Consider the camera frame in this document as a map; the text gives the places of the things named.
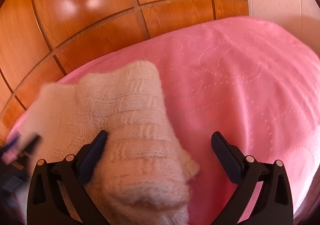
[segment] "silver screw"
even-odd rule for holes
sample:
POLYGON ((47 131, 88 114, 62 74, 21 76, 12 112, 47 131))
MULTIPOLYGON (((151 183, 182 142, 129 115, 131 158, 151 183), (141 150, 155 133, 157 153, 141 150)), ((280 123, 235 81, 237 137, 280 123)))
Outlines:
POLYGON ((74 158, 75 158, 75 156, 74 156, 73 154, 69 154, 69 155, 67 155, 67 157, 66 157, 66 161, 67 161, 67 162, 71 162, 74 158))
POLYGON ((43 165, 43 164, 44 164, 44 160, 43 160, 43 159, 40 159, 40 160, 37 162, 37 164, 40 165, 40 166, 43 165))
POLYGON ((283 166, 283 162, 280 161, 280 160, 277 160, 276 161, 276 165, 279 166, 279 167, 282 167, 283 166))
POLYGON ((253 156, 248 155, 248 156, 246 156, 245 159, 247 160, 247 162, 254 162, 254 157, 253 156))

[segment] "knitted sweater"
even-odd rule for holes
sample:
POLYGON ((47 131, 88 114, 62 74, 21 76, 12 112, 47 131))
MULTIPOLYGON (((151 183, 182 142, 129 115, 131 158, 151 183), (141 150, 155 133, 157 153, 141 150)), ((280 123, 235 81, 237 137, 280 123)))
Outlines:
POLYGON ((150 62, 89 74, 76 85, 45 85, 20 129, 19 148, 34 133, 43 137, 32 172, 38 159, 76 154, 102 129, 109 138, 86 190, 105 218, 111 224, 187 224, 187 181, 199 167, 175 137, 150 62))

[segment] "pink object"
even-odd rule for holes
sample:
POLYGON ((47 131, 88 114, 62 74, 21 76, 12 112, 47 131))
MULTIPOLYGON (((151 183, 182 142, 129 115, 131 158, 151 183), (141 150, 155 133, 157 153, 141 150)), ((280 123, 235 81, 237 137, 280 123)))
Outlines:
POLYGON ((156 65, 173 129, 200 164, 191 181, 191 225, 210 224, 235 189, 211 149, 215 131, 258 161, 281 159, 298 209, 320 162, 320 61, 310 48, 276 24, 235 17, 100 57, 60 83, 136 60, 156 65))

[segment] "wooden wall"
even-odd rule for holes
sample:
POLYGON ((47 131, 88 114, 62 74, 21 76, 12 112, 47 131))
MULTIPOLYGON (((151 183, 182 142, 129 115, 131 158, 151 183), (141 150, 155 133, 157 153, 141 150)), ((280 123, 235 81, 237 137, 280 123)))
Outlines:
POLYGON ((163 33, 248 15, 247 0, 6 0, 0 9, 0 139, 43 83, 163 33))

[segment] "black device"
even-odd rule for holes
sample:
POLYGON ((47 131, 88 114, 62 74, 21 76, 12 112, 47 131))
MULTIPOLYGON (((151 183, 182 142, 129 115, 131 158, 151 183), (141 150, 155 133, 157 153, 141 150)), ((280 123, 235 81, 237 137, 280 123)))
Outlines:
MULTIPOLYGON (((76 155, 67 155, 60 162, 47 163, 44 159, 37 162, 28 195, 28 225, 109 225, 83 187, 92 177, 107 138, 107 132, 102 130, 92 143, 84 145, 76 155), (82 223, 71 218, 58 181, 63 182, 82 223)), ((37 140, 38 138, 28 146, 29 150, 34 147, 37 140)), ((211 225, 238 224, 259 181, 263 181, 263 186, 254 210, 247 220, 239 224, 293 224, 292 195, 282 161, 277 160, 273 164, 267 164, 256 161, 253 156, 244 156, 238 147, 230 145, 220 132, 213 133, 211 146, 230 181, 238 185, 223 211, 211 225)), ((12 174, 16 171, 8 172, 9 177, 4 176, 5 180, 12 179, 12 174)), ((1 219, 2 212, 10 213, 12 216, 13 211, 8 211, 7 207, 8 204, 6 208, 0 207, 1 219)), ((22 224, 14 216, 11 218, 11 223, 6 224, 22 224)))

